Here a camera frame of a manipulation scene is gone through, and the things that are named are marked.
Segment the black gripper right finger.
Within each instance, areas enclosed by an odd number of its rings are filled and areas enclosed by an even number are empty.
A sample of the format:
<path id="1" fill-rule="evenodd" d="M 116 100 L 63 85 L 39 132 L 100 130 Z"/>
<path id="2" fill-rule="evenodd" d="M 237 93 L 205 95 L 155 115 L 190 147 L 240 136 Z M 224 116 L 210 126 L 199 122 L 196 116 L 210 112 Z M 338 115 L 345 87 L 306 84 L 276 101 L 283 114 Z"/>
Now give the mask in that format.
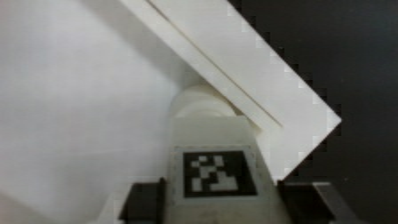
<path id="1" fill-rule="evenodd" d="M 293 224 L 356 224 L 356 213 L 329 182 L 277 182 Z"/>

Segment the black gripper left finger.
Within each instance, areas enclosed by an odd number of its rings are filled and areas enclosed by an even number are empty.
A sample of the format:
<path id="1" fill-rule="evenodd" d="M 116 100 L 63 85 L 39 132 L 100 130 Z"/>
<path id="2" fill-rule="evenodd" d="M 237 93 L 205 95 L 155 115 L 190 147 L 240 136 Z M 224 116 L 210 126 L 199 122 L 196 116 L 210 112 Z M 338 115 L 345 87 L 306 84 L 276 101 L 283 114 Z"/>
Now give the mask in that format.
<path id="1" fill-rule="evenodd" d="M 164 224 L 167 182 L 135 182 L 110 194 L 96 224 Z"/>

